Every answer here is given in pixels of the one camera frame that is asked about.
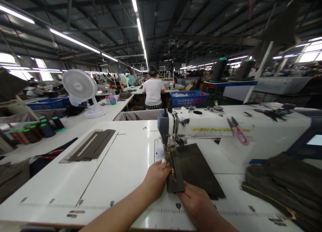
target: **scissors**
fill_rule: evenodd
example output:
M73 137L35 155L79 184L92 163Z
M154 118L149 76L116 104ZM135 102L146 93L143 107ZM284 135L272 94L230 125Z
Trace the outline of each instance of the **scissors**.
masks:
M240 143L243 145L249 145L249 140L246 138L246 135L243 131L243 129L240 127L238 122L235 120L235 118L232 116L231 120L227 118L228 124L232 130L233 133L237 136Z

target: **white electric fan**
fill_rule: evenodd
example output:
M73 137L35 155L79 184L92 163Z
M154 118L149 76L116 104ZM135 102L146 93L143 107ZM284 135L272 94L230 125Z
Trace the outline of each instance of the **white electric fan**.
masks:
M128 86L128 77L126 77L126 76L121 76L121 82L122 82L122 84L127 85L127 88L130 88L130 87Z
M94 105L87 110L84 115L86 118L97 118L107 113L107 108L97 104L95 94L97 92L97 85L86 72L71 69L63 74L64 88L70 95L82 100L92 99Z
M127 78L128 78L128 83L131 85L131 88L134 88L135 77L130 75Z

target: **industrial sewing machine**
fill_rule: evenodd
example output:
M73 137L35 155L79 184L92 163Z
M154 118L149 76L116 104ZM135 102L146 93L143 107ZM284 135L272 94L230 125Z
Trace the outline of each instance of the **industrial sewing machine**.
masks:
M190 107L170 112L160 111L158 130L165 157L168 155L171 163L170 177L180 182L178 173L183 167L182 162L176 161L176 147L184 147L188 139L216 139L217 143L212 147L213 157L208 156L207 162L211 164L211 159L216 159L216 152L222 152L235 164L234 169L243 173L254 161L268 159L283 151L307 155L307 158L321 156L318 152L322 145L322 128L319 128L321 117L322 111L305 108L267 109L261 105L255 108L247 105L214 106L207 109ZM185 154L189 154L189 149L186 149ZM171 186L171 179L168 179L168 186ZM171 192L181 189L179 186Z

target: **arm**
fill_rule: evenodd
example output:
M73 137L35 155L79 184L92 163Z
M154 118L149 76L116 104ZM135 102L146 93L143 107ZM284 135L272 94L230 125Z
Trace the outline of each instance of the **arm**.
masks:
M198 232L239 232L218 213L205 190L187 182L185 192L177 193Z
M170 171L170 163L157 161L152 164L140 186L94 219L80 232L126 231L143 211L161 196Z
M165 93L165 87L162 82L161 82L161 93Z
M145 84L143 84L142 94L147 94L147 90L146 90L146 88L145 88Z

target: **man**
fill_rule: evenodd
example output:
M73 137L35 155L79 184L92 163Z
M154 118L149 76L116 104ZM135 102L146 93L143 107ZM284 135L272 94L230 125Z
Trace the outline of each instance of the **man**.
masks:
M149 80L143 84L142 93L146 94L145 109L161 109L161 94L165 93L162 80L157 79L157 71L153 66L150 67Z
M44 90L38 88L38 84L37 83L32 83L27 88L26 95L28 97L42 97L44 95L44 92L45 92Z
M160 160L152 164L141 185L80 232L128 231L146 208L161 197L170 172L170 163ZM221 217L205 190L185 182L185 192L178 192L176 195L198 232L239 232Z

